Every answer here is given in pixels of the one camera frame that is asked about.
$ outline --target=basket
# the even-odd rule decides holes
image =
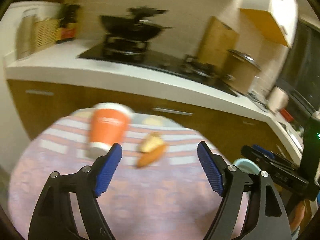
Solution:
[[[56,43],[59,20],[50,19],[35,22],[33,26],[33,52],[47,49]]]

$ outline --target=wooden cutting board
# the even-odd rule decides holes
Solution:
[[[198,48],[199,62],[216,66],[216,72],[220,74],[228,56],[228,49],[235,48],[238,38],[238,33],[212,16]]]

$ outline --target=tablecloth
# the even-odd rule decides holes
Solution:
[[[93,160],[86,157],[90,117],[59,119],[33,140],[22,154],[10,181],[9,212],[12,222],[27,239],[33,209],[52,171],[77,172]],[[169,144],[165,156],[145,169],[136,169],[136,151],[148,133],[160,132]],[[221,197],[212,191],[197,158],[196,148],[206,141],[199,132],[183,127],[131,124],[120,143],[123,157],[108,190],[98,198],[105,219],[117,240],[203,239],[215,217]],[[76,196],[72,209],[80,236],[86,237]],[[243,225],[244,194],[233,236]]]

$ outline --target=tile wall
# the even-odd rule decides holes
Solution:
[[[240,34],[236,49],[250,54],[262,68],[260,86],[270,89],[288,49],[267,41],[255,26],[240,13],[240,0],[78,0],[84,7],[82,28],[79,38],[102,40],[105,34],[99,15],[125,15],[129,7],[147,5],[167,9],[152,21],[163,26],[174,27],[164,30],[151,40],[150,49],[176,57],[195,54],[210,16],[229,25]]]

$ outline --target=silver screw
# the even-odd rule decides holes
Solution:
[[[265,178],[269,176],[269,174],[266,171],[261,171],[261,175]]]
[[[228,166],[228,170],[229,170],[229,171],[236,171],[236,170],[237,170],[237,167],[234,166],[234,165],[229,165],[229,166]]]
[[[51,172],[50,177],[51,178],[56,178],[58,177],[59,173],[57,171]]]
[[[83,171],[83,172],[89,172],[89,171],[91,171],[91,167],[90,167],[90,166],[84,166],[84,167],[82,168],[82,171]]]

